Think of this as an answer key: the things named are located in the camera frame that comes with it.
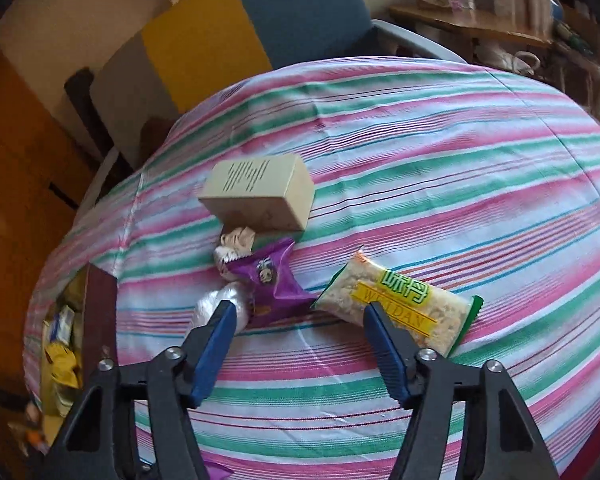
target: chair armrest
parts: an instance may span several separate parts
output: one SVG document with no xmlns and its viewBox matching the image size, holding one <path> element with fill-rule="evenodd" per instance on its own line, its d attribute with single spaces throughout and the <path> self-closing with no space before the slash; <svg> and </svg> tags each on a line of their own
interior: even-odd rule
<svg viewBox="0 0 600 480">
<path fill-rule="evenodd" d="M 93 206 L 96 205 L 98 197 L 100 196 L 100 191 L 102 190 L 102 186 L 104 186 L 104 182 L 112 170 L 113 165 L 118 160 L 119 155 L 120 152 L 115 146 L 109 150 L 109 153 L 107 153 L 107 156 L 102 161 L 102 164 L 98 168 L 96 175 L 89 184 L 87 191 L 84 193 L 84 197 L 82 198 L 82 202 L 80 202 L 78 211 L 75 212 L 74 226 L 85 214 L 87 214 L 87 212 L 93 208 Z"/>
<path fill-rule="evenodd" d="M 423 57 L 466 64 L 466 61 L 455 52 L 437 44 L 435 41 L 428 40 L 415 32 L 411 32 L 410 30 L 406 30 L 405 28 L 398 27 L 393 23 L 387 23 L 382 20 L 371 20 L 371 22 L 377 30 L 395 41 L 395 43 L 410 48 Z"/>
</svg>

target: clear plastic bag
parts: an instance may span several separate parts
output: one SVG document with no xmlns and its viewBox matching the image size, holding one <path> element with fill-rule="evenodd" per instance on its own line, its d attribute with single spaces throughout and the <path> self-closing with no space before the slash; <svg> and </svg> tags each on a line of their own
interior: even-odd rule
<svg viewBox="0 0 600 480">
<path fill-rule="evenodd" d="M 442 288 L 385 269 L 361 251 L 338 272 L 313 308 L 363 325 L 365 307 L 379 301 L 398 328 L 421 347 L 451 352 L 475 319 L 482 298 L 466 300 Z"/>
<path fill-rule="evenodd" d="M 194 328 L 206 325 L 222 300 L 229 300 L 235 305 L 235 333 L 242 332 L 251 316 L 251 291 L 240 282 L 231 282 L 220 290 L 212 290 L 204 294 L 196 303 L 191 315 L 189 333 Z"/>
</svg>

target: cartoon character print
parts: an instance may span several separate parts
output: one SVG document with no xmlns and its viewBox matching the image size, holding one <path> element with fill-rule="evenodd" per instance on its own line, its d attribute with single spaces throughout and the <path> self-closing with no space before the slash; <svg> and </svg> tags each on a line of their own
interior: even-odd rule
<svg viewBox="0 0 600 480">
<path fill-rule="evenodd" d="M 271 261 L 271 258 L 263 258 L 256 265 L 258 270 L 258 278 L 263 285 L 272 285 L 276 282 L 276 268 Z"/>
</svg>

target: blue cushion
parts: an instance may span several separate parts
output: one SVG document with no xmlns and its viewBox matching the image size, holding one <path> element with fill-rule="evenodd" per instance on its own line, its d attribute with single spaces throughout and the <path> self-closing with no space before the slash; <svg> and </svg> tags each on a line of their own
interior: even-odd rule
<svg viewBox="0 0 600 480">
<path fill-rule="evenodd" d="M 242 0 L 273 68 L 342 56 L 372 29 L 364 0 Z"/>
</svg>

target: wall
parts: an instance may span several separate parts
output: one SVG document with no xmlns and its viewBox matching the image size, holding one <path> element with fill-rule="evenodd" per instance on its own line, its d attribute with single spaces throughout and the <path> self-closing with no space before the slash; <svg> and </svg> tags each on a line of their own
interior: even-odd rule
<svg viewBox="0 0 600 480">
<path fill-rule="evenodd" d="M 366 0 L 372 13 L 400 0 Z M 15 0 L 0 21 L 0 48 L 45 108 L 100 158 L 62 85 L 83 66 L 97 70 L 168 0 Z"/>
</svg>

